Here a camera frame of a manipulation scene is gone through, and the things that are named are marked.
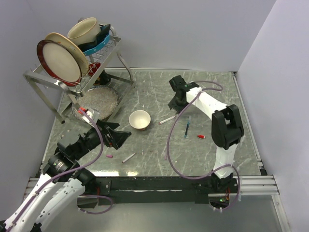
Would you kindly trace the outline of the blue pen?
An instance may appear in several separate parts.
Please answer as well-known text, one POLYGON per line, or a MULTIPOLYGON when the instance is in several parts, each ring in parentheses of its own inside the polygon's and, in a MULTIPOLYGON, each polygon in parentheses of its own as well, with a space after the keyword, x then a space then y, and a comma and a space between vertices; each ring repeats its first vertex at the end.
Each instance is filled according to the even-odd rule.
POLYGON ((184 139, 187 139, 187 138, 188 138, 188 130, 189 130, 189 126, 190 126, 191 120, 192 120, 192 116, 189 116, 189 117, 188 117, 187 124, 186 124, 184 139))

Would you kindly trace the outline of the white pen red tip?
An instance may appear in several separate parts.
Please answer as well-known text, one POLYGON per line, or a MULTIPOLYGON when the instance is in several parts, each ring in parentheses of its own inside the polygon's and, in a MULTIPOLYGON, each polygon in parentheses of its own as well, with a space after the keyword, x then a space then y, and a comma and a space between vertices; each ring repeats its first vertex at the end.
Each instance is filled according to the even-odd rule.
POLYGON ((159 122, 159 125, 162 125, 162 124, 164 124, 164 123, 166 123, 166 122, 168 122, 168 121, 171 121, 171 120, 173 120, 175 117, 176 117, 176 115, 175 115, 175 116, 171 116, 171 117, 169 117, 169 118, 167 118, 167 119, 164 119, 164 120, 162 120, 162 121, 159 122))

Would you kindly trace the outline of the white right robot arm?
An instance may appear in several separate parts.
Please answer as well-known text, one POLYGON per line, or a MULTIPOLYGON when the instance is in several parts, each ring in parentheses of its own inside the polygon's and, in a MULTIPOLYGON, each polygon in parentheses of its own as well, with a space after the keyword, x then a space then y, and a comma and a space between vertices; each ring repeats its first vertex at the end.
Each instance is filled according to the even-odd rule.
POLYGON ((244 136, 244 128, 239 108, 222 103, 206 93, 196 82, 187 83, 180 75, 169 81, 174 97, 168 103, 179 115, 191 105, 198 108, 211 120, 211 137, 216 145, 215 165, 210 177, 210 186, 216 192, 223 192, 231 187, 235 171, 234 155, 244 136))

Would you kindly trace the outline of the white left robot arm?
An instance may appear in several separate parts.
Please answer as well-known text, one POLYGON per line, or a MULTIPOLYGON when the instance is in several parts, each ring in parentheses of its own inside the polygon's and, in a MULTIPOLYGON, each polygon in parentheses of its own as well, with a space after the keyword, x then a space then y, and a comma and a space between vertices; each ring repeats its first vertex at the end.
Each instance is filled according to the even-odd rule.
POLYGON ((88 132, 69 130, 57 143, 35 187, 19 208, 1 221, 2 232, 43 232, 56 215, 81 194, 97 190, 96 177, 78 160, 97 146, 119 149, 130 137, 118 123, 98 120, 88 132))

